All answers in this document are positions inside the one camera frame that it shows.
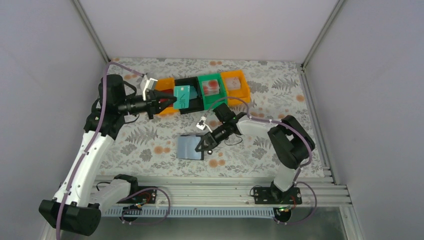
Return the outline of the black leather card holder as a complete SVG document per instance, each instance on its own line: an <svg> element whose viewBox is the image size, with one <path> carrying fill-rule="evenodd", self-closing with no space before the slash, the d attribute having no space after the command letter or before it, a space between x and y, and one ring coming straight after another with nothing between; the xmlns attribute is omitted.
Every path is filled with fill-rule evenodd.
<svg viewBox="0 0 424 240"><path fill-rule="evenodd" d="M183 160L203 161L204 153L195 151L200 140L200 135L180 135L177 138L176 157Z"/></svg>

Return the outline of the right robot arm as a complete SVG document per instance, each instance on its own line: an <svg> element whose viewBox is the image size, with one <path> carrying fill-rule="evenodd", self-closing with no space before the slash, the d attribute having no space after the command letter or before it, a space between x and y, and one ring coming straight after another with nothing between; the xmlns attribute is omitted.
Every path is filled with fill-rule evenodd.
<svg viewBox="0 0 424 240"><path fill-rule="evenodd" d="M273 120L257 118L245 112L235 114L225 103L213 109L213 113L221 126L204 134L195 151L211 154L214 148L233 134L268 138L279 162L278 172L270 186L254 186L251 196L257 205L301 204L296 182L305 166L303 161L312 160L315 143L298 120L291 115Z"/></svg>

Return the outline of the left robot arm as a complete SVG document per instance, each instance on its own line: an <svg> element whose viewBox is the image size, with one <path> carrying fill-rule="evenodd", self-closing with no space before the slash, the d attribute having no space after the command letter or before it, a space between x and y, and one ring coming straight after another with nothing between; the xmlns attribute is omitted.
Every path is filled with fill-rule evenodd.
<svg viewBox="0 0 424 240"><path fill-rule="evenodd" d="M52 199L43 200L39 213L57 233L67 231L90 236L101 216L115 204L124 204L120 219L131 223L129 211L141 210L156 202L158 188L139 186L138 179L118 174L107 185L93 192L93 184L105 154L126 123L125 116L146 113L150 119L176 101L176 97L153 87L141 95L126 94L128 83L118 74L103 77L99 97L87 117L80 149L72 167Z"/></svg>

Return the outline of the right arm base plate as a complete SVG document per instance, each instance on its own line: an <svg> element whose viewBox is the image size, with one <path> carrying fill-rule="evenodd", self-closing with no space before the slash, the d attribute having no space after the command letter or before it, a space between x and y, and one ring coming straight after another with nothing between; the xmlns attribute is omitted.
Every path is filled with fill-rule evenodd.
<svg viewBox="0 0 424 240"><path fill-rule="evenodd" d="M270 187L254 186L250 190L250 195L256 205L300 205L303 203L300 189L293 186L284 192Z"/></svg>

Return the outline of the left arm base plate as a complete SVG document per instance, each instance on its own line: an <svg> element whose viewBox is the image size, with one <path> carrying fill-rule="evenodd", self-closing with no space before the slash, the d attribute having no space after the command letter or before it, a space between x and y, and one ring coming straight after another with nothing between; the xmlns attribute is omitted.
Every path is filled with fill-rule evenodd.
<svg viewBox="0 0 424 240"><path fill-rule="evenodd" d="M139 186L131 197L122 199L117 204L155 204L158 190L153 186Z"/></svg>

